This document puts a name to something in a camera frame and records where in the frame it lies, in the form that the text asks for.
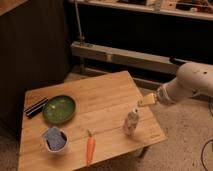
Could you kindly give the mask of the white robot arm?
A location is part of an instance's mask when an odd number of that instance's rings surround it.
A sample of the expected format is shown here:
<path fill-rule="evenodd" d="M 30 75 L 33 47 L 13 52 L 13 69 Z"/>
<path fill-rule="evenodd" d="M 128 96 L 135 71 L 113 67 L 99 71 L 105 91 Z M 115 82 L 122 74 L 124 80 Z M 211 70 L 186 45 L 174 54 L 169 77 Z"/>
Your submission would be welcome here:
<path fill-rule="evenodd" d="M 187 62 L 178 68 L 173 80 L 161 85 L 155 93 L 143 96 L 137 106 L 145 107 L 157 102 L 171 106 L 200 94 L 213 97 L 213 65 Z"/>

